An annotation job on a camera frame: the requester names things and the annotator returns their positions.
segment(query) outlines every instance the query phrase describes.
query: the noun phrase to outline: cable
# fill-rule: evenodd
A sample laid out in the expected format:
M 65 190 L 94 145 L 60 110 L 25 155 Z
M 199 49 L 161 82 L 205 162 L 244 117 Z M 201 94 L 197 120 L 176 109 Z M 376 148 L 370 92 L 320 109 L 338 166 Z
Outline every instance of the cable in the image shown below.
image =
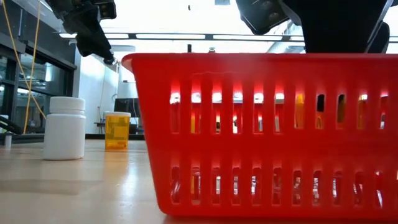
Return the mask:
M 35 34 L 35 45 L 33 47 L 33 60 L 32 60 L 32 69 L 30 70 L 30 80 L 29 80 L 29 94 L 27 97 L 27 105 L 26 105 L 26 116 L 25 116 L 25 125 L 24 125 L 24 134 L 26 133 L 26 127 L 27 127 L 27 120 L 29 117 L 29 105 L 30 105 L 30 97 L 32 95 L 32 80 L 33 80 L 33 71 L 35 68 L 35 60 L 36 60 L 36 48 L 37 48 L 37 37 L 39 36 L 39 25 L 40 25 L 40 7 L 41 7 L 41 2 L 39 1 L 39 5 L 37 6 L 37 25 L 36 25 L 36 34 Z
M 19 60 L 17 48 L 16 48 L 16 45 L 15 45 L 15 42 L 14 42 L 14 38 L 13 38 L 12 32 L 11 32 L 11 26 L 10 26 L 8 14 L 7 14 L 7 8 L 6 8 L 6 2 L 5 2 L 5 1 L 2 2 L 2 7 L 3 7 L 3 9 L 4 9 L 4 15 L 5 15 L 5 17 L 6 17 L 8 32 L 9 32 L 9 34 L 10 34 L 12 46 L 13 46 L 13 48 L 14 48 L 14 53 L 15 53 L 15 56 L 16 56 L 16 59 L 17 59 L 19 68 L 20 68 L 20 70 L 21 70 L 21 72 L 22 72 L 22 75 L 24 76 L 25 84 L 26 84 L 27 87 L 28 87 L 29 96 L 30 96 L 30 95 L 31 95 L 32 88 L 31 88 L 31 86 L 28 84 L 28 82 L 27 82 L 27 80 L 26 80 L 25 71 L 24 71 L 24 69 L 22 68 L 21 61 Z M 39 11 L 39 9 L 40 9 L 40 2 L 39 2 L 39 8 L 38 8 L 38 20 L 37 20 L 38 25 L 37 25 L 37 30 L 36 30 L 36 37 L 35 37 L 36 40 L 35 40 L 34 51 L 36 50 L 36 46 L 37 46 L 37 34 L 38 34 L 38 28 L 39 28 L 39 23 L 40 23 L 40 11 Z M 40 111 L 40 113 L 42 114 L 43 118 L 45 119 L 45 118 L 46 118 L 46 117 L 45 117 L 45 114 L 44 114 L 43 111 L 40 109 L 40 106 L 39 106 L 37 100 L 35 99 L 34 95 L 32 95 L 32 99 L 34 100 L 37 109 Z

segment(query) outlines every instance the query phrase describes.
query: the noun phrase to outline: small white container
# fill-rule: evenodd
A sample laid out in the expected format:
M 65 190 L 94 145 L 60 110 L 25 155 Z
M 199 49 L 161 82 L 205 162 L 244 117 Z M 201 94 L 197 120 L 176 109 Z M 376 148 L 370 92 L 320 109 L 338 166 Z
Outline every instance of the small white container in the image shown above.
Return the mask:
M 50 99 L 45 121 L 43 159 L 80 159 L 85 153 L 86 103 L 84 99 L 56 96 Z

